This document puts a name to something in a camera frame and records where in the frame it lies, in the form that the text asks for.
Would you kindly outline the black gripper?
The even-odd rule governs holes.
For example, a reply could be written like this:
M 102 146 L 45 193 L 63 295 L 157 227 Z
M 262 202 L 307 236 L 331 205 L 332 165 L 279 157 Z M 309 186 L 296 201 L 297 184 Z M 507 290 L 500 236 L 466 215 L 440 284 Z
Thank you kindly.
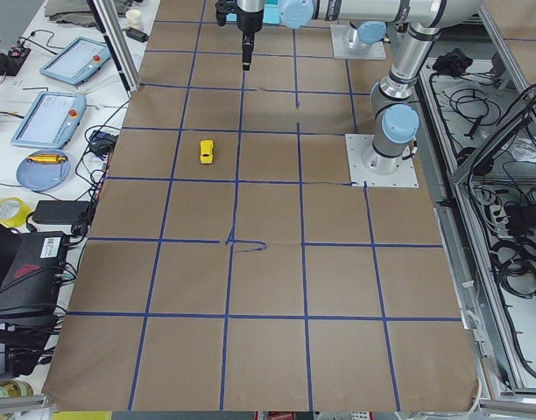
M 255 35 L 261 31 L 264 19 L 264 0 L 236 1 L 237 27 L 243 33 L 242 62 L 243 70 L 249 71 L 254 51 Z

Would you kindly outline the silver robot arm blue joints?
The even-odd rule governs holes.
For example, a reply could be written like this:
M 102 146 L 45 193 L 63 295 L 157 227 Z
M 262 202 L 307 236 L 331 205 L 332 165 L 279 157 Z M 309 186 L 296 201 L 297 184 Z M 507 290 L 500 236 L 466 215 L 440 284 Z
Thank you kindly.
M 376 133 L 373 148 L 385 158 L 396 158 L 414 139 L 420 126 L 416 111 L 404 104 L 413 94 L 413 85 L 434 42 L 445 1 L 320 1 L 317 19 L 339 18 L 408 23 L 406 38 L 390 71 L 371 92 Z

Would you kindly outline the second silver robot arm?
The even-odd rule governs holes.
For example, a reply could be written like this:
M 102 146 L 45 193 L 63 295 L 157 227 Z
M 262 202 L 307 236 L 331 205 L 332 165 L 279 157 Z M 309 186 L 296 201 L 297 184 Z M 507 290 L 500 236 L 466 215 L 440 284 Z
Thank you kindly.
M 320 1 L 278 1 L 279 22 L 296 30 L 309 21 L 317 19 L 321 10 Z M 216 19 L 219 26 L 226 23 L 226 15 L 234 14 L 242 32 L 243 70 L 249 71 L 255 45 L 255 35 L 261 31 L 264 22 L 265 1 L 218 1 Z M 368 21 L 347 30 L 347 44 L 350 49 L 372 46 L 380 42 L 386 33 L 383 21 Z

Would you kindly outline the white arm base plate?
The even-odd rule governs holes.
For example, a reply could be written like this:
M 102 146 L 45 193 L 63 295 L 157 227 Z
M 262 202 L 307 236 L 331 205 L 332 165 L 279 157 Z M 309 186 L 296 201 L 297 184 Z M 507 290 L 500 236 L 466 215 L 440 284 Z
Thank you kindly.
M 373 138 L 373 135 L 345 135 L 350 184 L 356 187 L 418 188 L 409 148 L 405 147 L 399 157 L 383 157 L 374 150 Z

